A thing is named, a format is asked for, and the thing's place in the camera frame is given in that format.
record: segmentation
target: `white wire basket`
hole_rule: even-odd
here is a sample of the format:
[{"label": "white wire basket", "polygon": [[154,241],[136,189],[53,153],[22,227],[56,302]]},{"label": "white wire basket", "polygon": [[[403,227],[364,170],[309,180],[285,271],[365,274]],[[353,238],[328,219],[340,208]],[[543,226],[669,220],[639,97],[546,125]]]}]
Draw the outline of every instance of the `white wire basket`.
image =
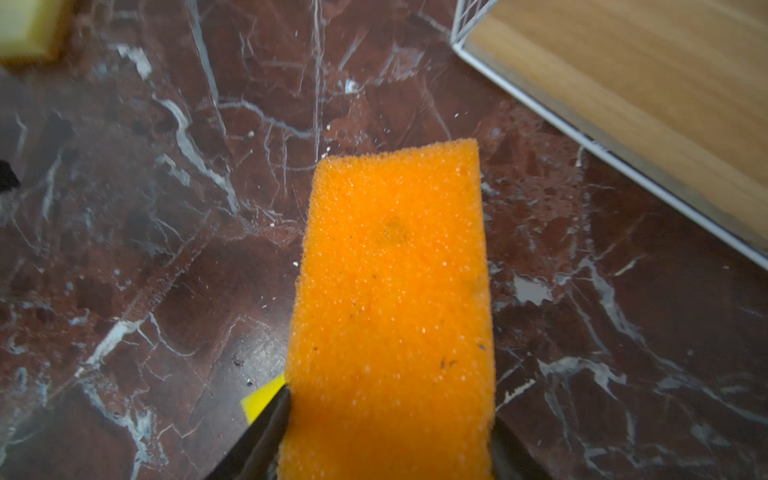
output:
[{"label": "white wire basket", "polygon": [[673,193],[657,184],[655,181],[646,177],[640,171],[635,170],[628,163],[617,157],[612,151],[609,151],[603,145],[577,129],[572,124],[561,118],[553,111],[546,108],[538,100],[523,91],[517,85],[511,83],[503,74],[500,74],[484,61],[477,58],[471,52],[465,50],[464,45],[467,36],[472,29],[483,19],[485,14],[493,8],[498,0],[458,0],[456,4],[456,13],[453,18],[453,27],[451,29],[451,46],[453,51],[464,61],[485,75],[489,80],[496,83],[499,87],[515,97],[520,103],[541,115],[546,121],[555,126],[558,130],[574,139],[577,143],[584,146],[595,157],[600,158],[605,163],[619,170],[622,174],[629,177],[635,183],[645,188],[659,200],[674,208],[681,214],[691,219],[705,230],[709,231],[715,237],[722,240],[736,251],[752,260],[765,270],[768,270],[768,257],[755,250],[748,243],[730,231],[722,228],[718,223],[712,221],[709,217],[703,215],[700,211],[691,205],[682,201]]}]

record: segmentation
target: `wooden surface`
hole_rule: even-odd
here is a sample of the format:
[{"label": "wooden surface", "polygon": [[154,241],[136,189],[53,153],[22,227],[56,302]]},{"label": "wooden surface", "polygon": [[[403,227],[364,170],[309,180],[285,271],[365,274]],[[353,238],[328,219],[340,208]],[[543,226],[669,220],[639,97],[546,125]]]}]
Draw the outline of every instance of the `wooden surface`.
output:
[{"label": "wooden surface", "polygon": [[467,49],[768,247],[768,2],[500,0]]}]

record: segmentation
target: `yellow sponge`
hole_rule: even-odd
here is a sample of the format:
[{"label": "yellow sponge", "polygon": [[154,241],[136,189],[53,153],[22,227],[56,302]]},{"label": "yellow sponge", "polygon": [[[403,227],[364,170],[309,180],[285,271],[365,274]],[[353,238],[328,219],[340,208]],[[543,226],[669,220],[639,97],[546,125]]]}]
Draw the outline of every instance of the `yellow sponge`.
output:
[{"label": "yellow sponge", "polygon": [[0,0],[0,63],[55,60],[71,8],[71,0]]},{"label": "yellow sponge", "polygon": [[492,478],[478,145],[317,164],[281,480]]}]

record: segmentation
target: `pale yellow sponge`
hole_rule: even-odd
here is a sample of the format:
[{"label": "pale yellow sponge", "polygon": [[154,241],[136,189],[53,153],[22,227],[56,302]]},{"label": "pale yellow sponge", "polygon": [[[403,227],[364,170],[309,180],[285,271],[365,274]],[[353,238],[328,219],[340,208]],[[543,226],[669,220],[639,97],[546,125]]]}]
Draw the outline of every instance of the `pale yellow sponge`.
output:
[{"label": "pale yellow sponge", "polygon": [[490,480],[495,374],[478,145],[317,165],[281,480]]},{"label": "pale yellow sponge", "polygon": [[71,7],[71,0],[0,0],[0,63],[57,58]]}]

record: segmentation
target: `orange sponge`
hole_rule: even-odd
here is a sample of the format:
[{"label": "orange sponge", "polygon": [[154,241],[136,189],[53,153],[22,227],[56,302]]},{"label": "orange sponge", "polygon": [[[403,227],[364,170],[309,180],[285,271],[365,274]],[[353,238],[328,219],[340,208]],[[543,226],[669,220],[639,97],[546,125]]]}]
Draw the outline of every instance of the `orange sponge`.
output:
[{"label": "orange sponge", "polygon": [[321,161],[279,478],[492,478],[492,341],[477,142]]}]

